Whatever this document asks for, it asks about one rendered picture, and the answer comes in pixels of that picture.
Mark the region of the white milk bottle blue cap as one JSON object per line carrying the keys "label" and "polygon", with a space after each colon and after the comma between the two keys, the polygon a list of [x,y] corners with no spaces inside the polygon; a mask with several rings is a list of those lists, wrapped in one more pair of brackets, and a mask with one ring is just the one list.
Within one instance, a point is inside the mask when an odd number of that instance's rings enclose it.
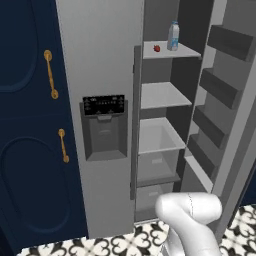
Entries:
{"label": "white milk bottle blue cap", "polygon": [[179,25],[177,21],[173,21],[168,34],[167,49],[170,51],[176,51],[179,43]]}

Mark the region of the grey fridge door with bins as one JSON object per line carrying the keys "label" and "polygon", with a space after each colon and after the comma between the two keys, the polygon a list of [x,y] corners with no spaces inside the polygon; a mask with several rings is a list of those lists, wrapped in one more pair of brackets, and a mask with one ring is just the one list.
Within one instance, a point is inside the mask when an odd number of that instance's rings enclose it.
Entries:
{"label": "grey fridge door with bins", "polygon": [[[256,0],[214,0],[210,25],[222,25],[256,37]],[[222,215],[209,227],[220,240],[235,216],[253,173],[256,153],[256,53],[250,62],[242,61],[210,47],[208,37],[201,74],[205,68],[212,68],[215,76],[241,90],[242,96],[238,106],[229,109],[199,83],[196,106],[205,107],[206,116],[228,134],[228,140],[223,149],[217,148],[192,121],[189,135],[198,135],[199,146],[218,166],[218,171],[216,179],[211,181],[190,150],[186,149],[181,189],[208,192],[219,198]]]}

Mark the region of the grey fridge body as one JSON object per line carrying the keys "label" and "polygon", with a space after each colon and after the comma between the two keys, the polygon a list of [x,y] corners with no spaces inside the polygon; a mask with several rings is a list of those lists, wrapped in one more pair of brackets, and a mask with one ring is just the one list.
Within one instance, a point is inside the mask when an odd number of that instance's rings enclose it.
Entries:
{"label": "grey fridge body", "polygon": [[[141,46],[140,74],[140,121],[166,118],[186,144],[180,149],[176,172],[180,177],[173,184],[171,193],[183,191],[185,173],[185,151],[188,149],[190,126],[195,110],[200,71],[209,31],[214,0],[144,0],[143,37]],[[179,43],[201,54],[200,57],[144,59],[143,46],[146,41],[166,41],[173,21],[179,25]],[[141,108],[142,85],[171,82],[190,102],[189,106]]]}

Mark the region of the navy cupboard door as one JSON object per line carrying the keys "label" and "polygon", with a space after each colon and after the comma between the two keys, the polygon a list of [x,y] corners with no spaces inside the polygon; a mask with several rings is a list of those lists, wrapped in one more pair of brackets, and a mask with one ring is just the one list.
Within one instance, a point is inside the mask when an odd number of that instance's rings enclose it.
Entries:
{"label": "navy cupboard door", "polygon": [[[60,128],[69,163],[63,162]],[[75,143],[65,117],[0,121],[0,226],[16,253],[87,234]]]}
{"label": "navy cupboard door", "polygon": [[[50,50],[51,97],[44,51]],[[71,118],[55,0],[0,0],[0,118]]]}

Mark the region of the dark grey door bin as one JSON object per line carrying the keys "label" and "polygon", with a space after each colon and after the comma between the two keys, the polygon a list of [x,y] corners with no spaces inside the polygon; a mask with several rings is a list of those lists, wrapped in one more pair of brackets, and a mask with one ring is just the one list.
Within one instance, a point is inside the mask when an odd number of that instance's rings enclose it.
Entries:
{"label": "dark grey door bin", "polygon": [[205,107],[198,105],[195,107],[193,121],[200,130],[215,144],[219,149],[223,149],[228,140],[228,134],[224,133],[204,112]]}
{"label": "dark grey door bin", "polygon": [[256,37],[212,25],[208,45],[239,60],[250,62],[256,53]]}
{"label": "dark grey door bin", "polygon": [[201,166],[201,168],[204,170],[204,172],[207,174],[207,176],[210,178],[211,181],[214,181],[217,176],[218,166],[215,165],[210,158],[207,156],[207,154],[203,151],[203,149],[198,144],[198,135],[192,134],[189,137],[188,149],[198,162],[198,164]]}
{"label": "dark grey door bin", "polygon": [[202,71],[200,86],[229,109],[235,109],[242,96],[241,90],[215,76],[212,68]]}

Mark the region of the grey fridge door with dispenser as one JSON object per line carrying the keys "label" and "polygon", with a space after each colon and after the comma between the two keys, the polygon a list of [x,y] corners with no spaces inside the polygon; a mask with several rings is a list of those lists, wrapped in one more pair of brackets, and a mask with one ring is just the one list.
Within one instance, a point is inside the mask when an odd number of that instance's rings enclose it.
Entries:
{"label": "grey fridge door with dispenser", "polygon": [[90,239],[134,229],[134,46],[144,0],[56,0]]}

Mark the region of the clear fridge drawer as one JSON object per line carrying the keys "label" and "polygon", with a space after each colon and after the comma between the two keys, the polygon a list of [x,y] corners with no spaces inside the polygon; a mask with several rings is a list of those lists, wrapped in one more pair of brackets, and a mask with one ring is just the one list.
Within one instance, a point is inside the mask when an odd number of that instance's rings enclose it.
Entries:
{"label": "clear fridge drawer", "polygon": [[173,191],[172,183],[147,186],[137,189],[135,221],[146,221],[156,219],[155,203],[158,197]]}
{"label": "clear fridge drawer", "polygon": [[145,187],[180,180],[176,172],[179,151],[141,154],[138,158],[137,186]]}

